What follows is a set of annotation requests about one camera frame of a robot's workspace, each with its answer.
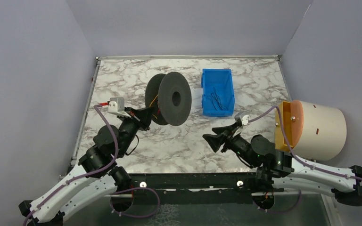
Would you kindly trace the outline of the black cable spool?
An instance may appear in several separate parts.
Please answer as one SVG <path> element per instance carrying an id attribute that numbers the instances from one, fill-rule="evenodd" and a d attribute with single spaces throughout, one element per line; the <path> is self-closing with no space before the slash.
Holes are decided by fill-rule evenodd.
<path id="1" fill-rule="evenodd" d="M 179 72 L 154 75 L 145 90 L 145 106 L 154 107 L 153 120 L 158 125 L 180 126 L 189 117 L 192 105 L 191 89 Z"/>

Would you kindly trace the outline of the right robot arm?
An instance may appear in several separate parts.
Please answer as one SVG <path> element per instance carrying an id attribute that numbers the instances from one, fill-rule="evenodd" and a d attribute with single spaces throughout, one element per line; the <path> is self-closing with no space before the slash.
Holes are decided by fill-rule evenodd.
<path id="1" fill-rule="evenodd" d="M 275 144 L 262 135 L 245 140 L 234 123 L 213 128 L 213 134 L 203 139 L 216 153 L 233 151 L 256 172 L 252 178 L 238 185 L 252 192 L 276 189 L 295 189 L 334 197 L 338 203 L 362 206 L 362 167 L 336 168 L 305 160 L 297 155 L 276 149 Z"/>

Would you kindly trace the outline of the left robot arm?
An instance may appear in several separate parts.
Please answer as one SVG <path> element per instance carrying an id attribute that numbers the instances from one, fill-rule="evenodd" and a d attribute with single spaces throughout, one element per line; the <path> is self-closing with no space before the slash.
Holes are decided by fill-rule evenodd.
<path id="1" fill-rule="evenodd" d="M 119 111 L 122 123 L 111 125 L 96 105 L 105 125 L 93 138 L 94 145 L 55 186 L 41 197 L 19 204 L 24 226 L 61 226 L 73 214 L 107 194 L 133 194 L 132 178 L 116 160 L 128 155 L 137 132 L 150 129 L 153 107 Z"/>

